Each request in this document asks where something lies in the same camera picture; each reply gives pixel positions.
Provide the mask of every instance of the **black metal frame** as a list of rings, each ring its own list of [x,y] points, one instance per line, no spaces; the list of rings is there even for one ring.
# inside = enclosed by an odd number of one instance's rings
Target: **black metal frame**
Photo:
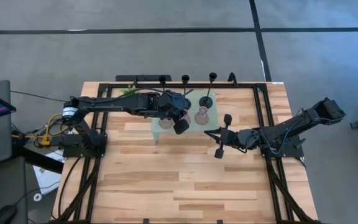
[[[147,83],[142,82],[136,83],[137,87],[149,87],[149,88],[160,88],[161,85],[159,83]],[[187,83],[187,88],[208,88],[210,86],[209,83]],[[166,83],[165,88],[183,88],[182,83]],[[112,89],[113,88],[127,88],[127,83],[102,83],[99,85],[98,88],[98,97],[102,97],[103,92],[107,92],[107,96],[111,96]],[[273,114],[272,109],[270,107],[270,100],[269,100],[269,93],[267,91],[267,85],[265,83],[238,83],[236,76],[231,73],[229,76],[229,80],[227,83],[213,83],[212,88],[250,88],[254,92],[254,98],[255,98],[255,105],[257,110],[257,116],[260,126],[264,126],[264,119],[262,115],[262,107],[260,103],[259,98],[259,91],[262,92],[263,98],[266,105],[266,111],[267,111],[267,117],[268,117],[268,123],[270,126],[274,125],[273,122]],[[91,123],[91,128],[96,129],[96,123],[98,120],[99,113],[94,113],[93,120]],[[103,113],[102,123],[101,123],[101,133],[105,133],[105,129],[107,126],[107,117],[108,113]],[[277,223],[315,223],[314,220],[312,220],[310,217],[308,217],[303,210],[296,204],[295,200],[292,198],[290,193],[288,192],[287,188],[287,182],[285,179],[285,171],[284,166],[281,158],[276,158],[277,161],[277,169],[278,169],[278,175],[275,173],[273,168],[273,162],[271,157],[265,157],[266,160],[266,166],[267,166],[267,173],[269,178],[269,184],[270,184],[270,190],[272,194],[272,202],[274,207],[274,213],[275,213],[275,219]],[[83,222],[83,220],[79,220],[80,212],[81,212],[81,204],[82,204],[82,197],[85,194],[85,192],[88,190],[88,187],[91,186],[89,199],[88,199],[88,207],[86,210],[86,221],[91,220],[92,211],[93,211],[93,204],[94,204],[94,196],[96,193],[96,184],[97,184],[97,176],[99,172],[99,165],[100,165],[101,159],[95,159],[94,160],[94,167],[92,171],[92,177],[88,177],[88,171],[89,171],[89,165],[90,165],[90,159],[85,158],[82,174],[81,174],[81,181],[80,181],[80,188],[78,191],[78,195],[75,197],[73,202],[70,204],[69,208],[70,211],[66,212],[67,215],[70,216],[72,212],[74,212],[74,221]],[[288,220],[283,220],[282,214],[280,211],[280,204],[278,202],[278,195],[276,187],[281,191],[285,198],[285,208],[287,212]],[[300,222],[294,221],[293,211],[300,219]]]

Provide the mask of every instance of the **black peg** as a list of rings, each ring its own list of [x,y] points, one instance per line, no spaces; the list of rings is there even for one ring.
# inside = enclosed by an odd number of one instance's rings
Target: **black peg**
[[[216,77],[218,77],[218,75],[216,73],[214,73],[214,72],[211,72],[209,74],[209,82],[210,82],[210,84],[209,84],[208,93],[207,93],[206,96],[201,97],[201,99],[199,100],[198,104],[200,106],[205,106],[206,108],[211,108],[212,107],[213,101],[209,97],[209,91],[211,90],[212,82],[215,82]]]
[[[186,85],[189,82],[190,77],[188,75],[182,75],[181,77],[181,82],[183,83],[183,85],[185,86],[185,92],[183,94],[183,96],[185,96],[185,109],[188,110],[191,107],[191,102],[189,99],[186,99]]]
[[[162,91],[165,91],[165,82],[167,81],[167,78],[165,76],[161,75],[159,76],[158,80],[160,81],[160,84],[162,85]]]

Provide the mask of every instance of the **black floor stripe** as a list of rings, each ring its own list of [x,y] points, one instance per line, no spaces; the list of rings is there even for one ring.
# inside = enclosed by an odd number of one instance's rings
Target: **black floor stripe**
[[[249,0],[249,4],[251,7],[251,12],[252,12],[252,19],[254,20],[254,25],[255,25],[256,41],[258,42],[259,55],[260,55],[260,59],[263,63],[262,66],[263,66],[263,70],[264,70],[265,81],[271,82],[272,76],[270,75],[269,64],[267,63],[265,44],[264,44],[264,39],[262,37],[261,29],[260,29],[258,12],[256,10],[255,0]]]
[[[175,33],[230,33],[254,32],[254,28],[157,28],[157,29],[85,29],[85,30],[0,30],[3,35],[34,34],[175,34]]]
[[[261,32],[358,32],[358,27],[261,28]]]

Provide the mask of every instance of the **wooden tabletop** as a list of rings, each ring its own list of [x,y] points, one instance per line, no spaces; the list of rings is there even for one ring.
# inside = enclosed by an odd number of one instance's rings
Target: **wooden tabletop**
[[[81,95],[96,96],[98,86],[99,82],[85,82]],[[285,86],[267,83],[267,87],[275,124],[291,118]],[[226,113],[232,116],[233,131],[259,126],[252,89],[214,91],[221,126]],[[120,89],[114,89],[112,96],[120,94]],[[262,93],[260,99],[268,123]],[[88,124],[92,116],[86,117]],[[242,154],[226,147],[223,159],[215,159],[217,145],[207,135],[161,134],[156,142],[150,125],[151,119],[109,113],[108,146],[101,160],[93,223],[142,223],[144,218],[151,223],[216,223],[220,219],[224,223],[275,223],[265,160],[259,149]],[[62,180],[75,160],[65,162]],[[83,160],[68,180],[62,210],[78,191]],[[305,168],[294,158],[283,158],[283,163],[290,193],[306,214],[317,219]],[[279,198],[282,217],[286,218],[281,194]]]

